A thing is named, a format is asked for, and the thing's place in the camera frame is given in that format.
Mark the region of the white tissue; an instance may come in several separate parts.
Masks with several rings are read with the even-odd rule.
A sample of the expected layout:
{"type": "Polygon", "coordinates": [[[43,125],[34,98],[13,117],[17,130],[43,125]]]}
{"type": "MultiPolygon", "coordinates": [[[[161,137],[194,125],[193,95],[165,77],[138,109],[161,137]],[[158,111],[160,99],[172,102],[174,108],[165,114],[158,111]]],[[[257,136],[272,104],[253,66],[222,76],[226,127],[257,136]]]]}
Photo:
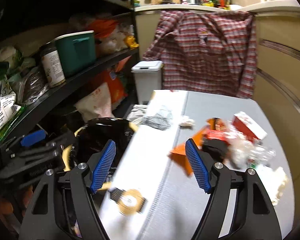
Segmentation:
{"type": "Polygon", "coordinates": [[[191,119],[189,116],[183,115],[179,119],[180,127],[193,127],[195,125],[195,121],[191,119]]]}

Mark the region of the clear plastic bag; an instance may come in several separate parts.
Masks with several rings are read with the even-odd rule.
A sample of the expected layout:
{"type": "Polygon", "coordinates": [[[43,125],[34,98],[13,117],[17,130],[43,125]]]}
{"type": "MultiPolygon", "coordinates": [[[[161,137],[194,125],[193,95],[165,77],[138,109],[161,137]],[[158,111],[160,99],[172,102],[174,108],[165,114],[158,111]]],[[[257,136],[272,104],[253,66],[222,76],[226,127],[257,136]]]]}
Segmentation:
{"type": "Polygon", "coordinates": [[[229,144],[227,158],[236,168],[267,165],[276,156],[274,149],[263,146],[258,140],[249,141],[239,131],[225,132],[225,138],[229,144]]]}

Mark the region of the red white milk carton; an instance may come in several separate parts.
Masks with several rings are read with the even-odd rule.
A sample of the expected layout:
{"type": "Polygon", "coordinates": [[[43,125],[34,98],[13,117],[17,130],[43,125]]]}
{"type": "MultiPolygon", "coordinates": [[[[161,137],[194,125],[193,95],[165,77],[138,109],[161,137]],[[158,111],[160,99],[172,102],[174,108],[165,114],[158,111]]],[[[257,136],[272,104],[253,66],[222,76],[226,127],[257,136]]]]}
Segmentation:
{"type": "Polygon", "coordinates": [[[263,140],[267,136],[266,131],[243,111],[234,114],[232,125],[251,142],[263,140]]]}

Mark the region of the white paper sheet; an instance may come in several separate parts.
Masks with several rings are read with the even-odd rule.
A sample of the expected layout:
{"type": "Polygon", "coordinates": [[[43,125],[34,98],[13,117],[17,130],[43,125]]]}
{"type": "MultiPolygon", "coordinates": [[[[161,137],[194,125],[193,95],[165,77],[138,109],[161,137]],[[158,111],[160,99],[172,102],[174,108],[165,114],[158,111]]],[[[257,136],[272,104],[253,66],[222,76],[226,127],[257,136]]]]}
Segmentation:
{"type": "Polygon", "coordinates": [[[288,177],[284,169],[280,166],[273,170],[270,167],[258,165],[256,167],[256,172],[267,191],[272,205],[277,206],[283,195],[283,189],[288,183],[288,177]]]}

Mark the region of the round brown tag sticker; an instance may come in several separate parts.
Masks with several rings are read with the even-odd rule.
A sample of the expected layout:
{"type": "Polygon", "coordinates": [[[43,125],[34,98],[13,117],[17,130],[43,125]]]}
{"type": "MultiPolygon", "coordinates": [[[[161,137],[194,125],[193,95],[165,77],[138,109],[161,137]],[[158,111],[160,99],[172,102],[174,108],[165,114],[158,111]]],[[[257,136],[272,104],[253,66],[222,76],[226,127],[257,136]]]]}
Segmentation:
{"type": "Polygon", "coordinates": [[[140,213],[147,202],[136,189],[126,191],[115,188],[110,191],[110,199],[118,205],[120,213],[124,216],[140,213]]]}

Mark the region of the black bag lined basin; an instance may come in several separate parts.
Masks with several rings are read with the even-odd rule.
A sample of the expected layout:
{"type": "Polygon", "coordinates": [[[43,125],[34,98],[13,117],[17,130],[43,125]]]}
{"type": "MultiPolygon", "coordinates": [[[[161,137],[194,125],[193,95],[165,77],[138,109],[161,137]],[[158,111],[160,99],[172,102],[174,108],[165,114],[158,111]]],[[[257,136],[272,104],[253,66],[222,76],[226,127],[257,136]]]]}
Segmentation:
{"type": "Polygon", "coordinates": [[[63,150],[65,171],[86,162],[94,153],[100,153],[108,140],[116,144],[116,154],[107,175],[114,175],[123,154],[138,127],[121,118],[96,118],[87,121],[75,132],[75,142],[63,150]]]}

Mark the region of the white labelled jar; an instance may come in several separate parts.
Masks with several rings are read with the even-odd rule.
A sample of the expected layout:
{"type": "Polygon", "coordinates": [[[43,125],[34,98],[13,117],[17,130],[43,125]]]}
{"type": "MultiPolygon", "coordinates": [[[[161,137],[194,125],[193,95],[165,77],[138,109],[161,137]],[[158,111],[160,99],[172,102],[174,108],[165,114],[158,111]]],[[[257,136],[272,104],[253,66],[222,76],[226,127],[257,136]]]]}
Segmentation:
{"type": "Polygon", "coordinates": [[[41,61],[50,88],[57,87],[65,81],[58,51],[53,42],[48,42],[40,48],[41,61]]]}

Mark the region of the pink white rice bag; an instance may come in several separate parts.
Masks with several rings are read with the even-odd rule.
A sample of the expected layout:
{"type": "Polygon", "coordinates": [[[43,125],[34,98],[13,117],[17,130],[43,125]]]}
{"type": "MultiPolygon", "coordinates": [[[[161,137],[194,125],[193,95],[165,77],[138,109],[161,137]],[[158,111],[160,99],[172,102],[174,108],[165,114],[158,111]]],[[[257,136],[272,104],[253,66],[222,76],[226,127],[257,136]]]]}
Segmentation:
{"type": "Polygon", "coordinates": [[[92,93],[74,104],[85,122],[95,118],[112,118],[111,97],[108,85],[102,83],[92,93]]]}

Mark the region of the white cloth on floor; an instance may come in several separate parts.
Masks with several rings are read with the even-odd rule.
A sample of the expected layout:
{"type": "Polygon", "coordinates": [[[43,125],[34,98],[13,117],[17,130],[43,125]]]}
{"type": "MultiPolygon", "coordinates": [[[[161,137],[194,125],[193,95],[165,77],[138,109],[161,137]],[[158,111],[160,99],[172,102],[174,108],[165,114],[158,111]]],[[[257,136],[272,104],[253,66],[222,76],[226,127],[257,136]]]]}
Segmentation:
{"type": "Polygon", "coordinates": [[[146,114],[146,110],[147,105],[134,105],[126,119],[129,122],[135,124],[136,126],[139,126],[139,124],[142,123],[142,119],[146,114]]]}

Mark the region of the orange red plastic bag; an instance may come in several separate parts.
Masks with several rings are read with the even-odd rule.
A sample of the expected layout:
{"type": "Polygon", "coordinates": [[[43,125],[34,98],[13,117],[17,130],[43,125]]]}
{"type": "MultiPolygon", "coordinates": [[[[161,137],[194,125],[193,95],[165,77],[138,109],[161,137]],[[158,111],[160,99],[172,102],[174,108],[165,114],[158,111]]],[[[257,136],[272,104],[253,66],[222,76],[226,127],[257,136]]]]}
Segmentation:
{"type": "Polygon", "coordinates": [[[95,88],[104,82],[108,85],[112,104],[119,103],[127,96],[120,78],[112,69],[105,69],[92,78],[92,84],[95,88]]]}

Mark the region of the teal plastic storage box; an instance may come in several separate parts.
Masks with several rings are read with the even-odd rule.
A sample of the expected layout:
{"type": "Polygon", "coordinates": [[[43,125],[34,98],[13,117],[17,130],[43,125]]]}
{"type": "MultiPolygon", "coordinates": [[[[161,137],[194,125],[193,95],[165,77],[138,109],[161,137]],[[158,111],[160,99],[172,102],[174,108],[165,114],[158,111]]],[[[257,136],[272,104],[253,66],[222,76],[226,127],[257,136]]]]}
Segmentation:
{"type": "Polygon", "coordinates": [[[53,39],[65,78],[96,60],[94,31],[65,34],[53,39]]]}

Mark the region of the beige cabinet with metal trim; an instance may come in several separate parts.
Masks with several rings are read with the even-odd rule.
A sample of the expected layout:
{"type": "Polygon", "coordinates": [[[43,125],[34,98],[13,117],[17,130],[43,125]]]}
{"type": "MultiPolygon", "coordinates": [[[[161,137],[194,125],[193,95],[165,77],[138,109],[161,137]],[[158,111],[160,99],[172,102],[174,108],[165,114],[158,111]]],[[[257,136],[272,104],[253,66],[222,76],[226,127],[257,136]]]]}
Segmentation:
{"type": "Polygon", "coordinates": [[[288,160],[294,223],[300,221],[300,4],[257,3],[258,75],[254,100],[270,121],[288,160]]]}

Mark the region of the red plaid shirt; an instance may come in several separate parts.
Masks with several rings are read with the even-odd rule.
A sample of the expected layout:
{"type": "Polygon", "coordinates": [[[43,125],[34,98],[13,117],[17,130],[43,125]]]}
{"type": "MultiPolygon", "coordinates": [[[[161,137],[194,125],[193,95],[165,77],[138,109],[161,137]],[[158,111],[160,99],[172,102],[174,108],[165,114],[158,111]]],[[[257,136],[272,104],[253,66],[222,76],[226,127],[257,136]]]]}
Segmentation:
{"type": "Polygon", "coordinates": [[[257,72],[254,15],[162,11],[143,60],[163,62],[163,89],[250,99],[257,72]]]}

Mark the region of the yellow toy on shelf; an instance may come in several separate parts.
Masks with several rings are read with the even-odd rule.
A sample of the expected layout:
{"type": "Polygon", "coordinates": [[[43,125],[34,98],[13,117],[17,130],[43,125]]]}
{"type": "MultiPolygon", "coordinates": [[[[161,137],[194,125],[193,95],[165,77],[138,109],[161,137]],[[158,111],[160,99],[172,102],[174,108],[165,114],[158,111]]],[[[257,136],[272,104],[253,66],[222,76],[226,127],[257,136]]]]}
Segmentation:
{"type": "Polygon", "coordinates": [[[130,49],[135,49],[139,47],[139,44],[136,42],[135,37],[132,35],[125,37],[125,44],[130,49]]]}

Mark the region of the black metal shelf rack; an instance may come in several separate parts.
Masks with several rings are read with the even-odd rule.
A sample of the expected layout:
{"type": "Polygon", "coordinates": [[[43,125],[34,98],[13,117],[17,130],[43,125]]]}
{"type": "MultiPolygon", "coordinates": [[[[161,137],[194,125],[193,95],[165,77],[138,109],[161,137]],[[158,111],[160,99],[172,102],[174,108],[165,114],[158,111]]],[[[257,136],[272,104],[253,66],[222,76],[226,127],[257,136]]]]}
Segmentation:
{"type": "Polygon", "coordinates": [[[133,0],[0,0],[0,143],[58,122],[58,108],[96,88],[119,94],[110,103],[123,116],[138,100],[129,36],[133,0]]]}

